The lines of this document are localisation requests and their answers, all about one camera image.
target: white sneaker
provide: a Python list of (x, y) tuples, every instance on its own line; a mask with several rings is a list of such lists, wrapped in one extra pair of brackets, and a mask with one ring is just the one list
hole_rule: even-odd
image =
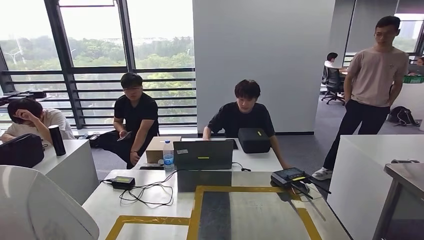
[(316, 180), (323, 181), (326, 179), (331, 179), (332, 175), (333, 175), (333, 170), (328, 170), (325, 167), (321, 167), (320, 170), (312, 174), (312, 177), (315, 178)]

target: gray carpet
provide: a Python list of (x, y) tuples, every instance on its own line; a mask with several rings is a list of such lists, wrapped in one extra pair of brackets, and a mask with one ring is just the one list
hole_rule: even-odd
[[(339, 125), (345, 114), (345, 107), (340, 102), (332, 101), (327, 105), (324, 101), (318, 101), (314, 135), (285, 135), (277, 136), (286, 159), (292, 166), (305, 170), (312, 174), (319, 169), (324, 162), (327, 151), (336, 137)], [(379, 134), (424, 134), (417, 126), (393, 126), (393, 123), (384, 123)], [(104, 179), (113, 169), (125, 169), (126, 164), (114, 153), (92, 149), (95, 167), (99, 179)]]

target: black thermos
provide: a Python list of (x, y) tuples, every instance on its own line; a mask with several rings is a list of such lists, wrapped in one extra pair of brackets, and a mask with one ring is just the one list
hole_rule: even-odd
[(51, 141), (53, 142), (54, 150), (56, 151), (56, 156), (62, 156), (66, 154), (64, 141), (62, 140), (61, 130), (58, 125), (51, 125), (48, 127), (50, 130)]

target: green box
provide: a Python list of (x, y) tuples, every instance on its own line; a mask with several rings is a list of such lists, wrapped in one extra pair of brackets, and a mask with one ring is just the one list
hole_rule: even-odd
[(424, 83), (424, 76), (404, 76), (404, 84), (422, 84)]

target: white t-shirt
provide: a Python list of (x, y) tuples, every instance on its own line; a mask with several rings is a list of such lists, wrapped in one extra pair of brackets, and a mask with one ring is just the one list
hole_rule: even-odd
[(332, 68), (332, 69), (336, 69), (337, 67), (334, 66), (334, 63), (331, 61), (325, 61), (324, 62), (324, 66), (326, 66), (327, 68)]
[[(58, 125), (62, 139), (75, 139), (74, 135), (72, 134), (71, 125), (66, 121), (65, 115), (60, 110), (47, 108), (43, 111), (44, 118), (42, 123), (46, 127)], [(43, 139), (36, 127), (28, 126), (25, 124), (12, 123), (12, 125), (4, 133), (10, 134), (14, 137), (19, 137), (24, 134), (35, 134), (41, 137), (42, 144), (51, 145), (48, 141)]]

